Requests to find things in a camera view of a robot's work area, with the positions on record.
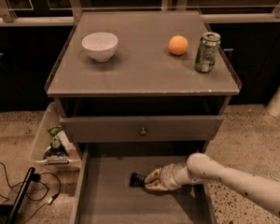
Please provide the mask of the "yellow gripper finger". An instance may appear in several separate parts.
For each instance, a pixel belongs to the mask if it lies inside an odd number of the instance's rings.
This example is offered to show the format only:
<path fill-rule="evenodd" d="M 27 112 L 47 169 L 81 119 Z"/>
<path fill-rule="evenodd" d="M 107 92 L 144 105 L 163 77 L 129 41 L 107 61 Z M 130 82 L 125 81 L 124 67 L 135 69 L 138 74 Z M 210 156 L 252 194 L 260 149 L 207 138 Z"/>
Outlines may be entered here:
<path fill-rule="evenodd" d="M 145 184 L 146 189 L 155 190 L 155 191 L 167 191 L 168 188 L 164 187 L 162 184 Z"/>
<path fill-rule="evenodd" d="M 145 178 L 145 183 L 150 184 L 153 183 L 154 181 L 159 180 L 161 177 L 161 168 L 155 169 L 152 171 L 150 174 L 147 175 Z"/>

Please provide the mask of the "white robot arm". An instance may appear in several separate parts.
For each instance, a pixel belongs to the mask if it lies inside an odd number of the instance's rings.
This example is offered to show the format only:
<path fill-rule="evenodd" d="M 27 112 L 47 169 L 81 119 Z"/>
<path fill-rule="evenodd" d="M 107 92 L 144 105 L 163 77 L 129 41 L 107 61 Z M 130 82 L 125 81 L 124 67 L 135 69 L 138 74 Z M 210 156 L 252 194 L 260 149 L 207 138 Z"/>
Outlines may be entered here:
<path fill-rule="evenodd" d="M 280 182 L 223 166 L 203 153 L 152 171 L 145 178 L 145 188 L 167 191 L 207 181 L 220 182 L 280 218 Z"/>

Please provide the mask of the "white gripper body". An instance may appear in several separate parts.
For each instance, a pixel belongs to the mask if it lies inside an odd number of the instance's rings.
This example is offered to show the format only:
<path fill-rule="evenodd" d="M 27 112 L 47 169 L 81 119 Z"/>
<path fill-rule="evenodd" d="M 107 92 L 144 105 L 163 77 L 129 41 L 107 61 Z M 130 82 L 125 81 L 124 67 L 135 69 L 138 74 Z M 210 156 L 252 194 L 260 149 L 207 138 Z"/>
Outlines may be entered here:
<path fill-rule="evenodd" d="M 161 168 L 161 184 L 167 190 L 179 189 L 189 183 L 189 171 L 185 163 L 171 163 Z"/>

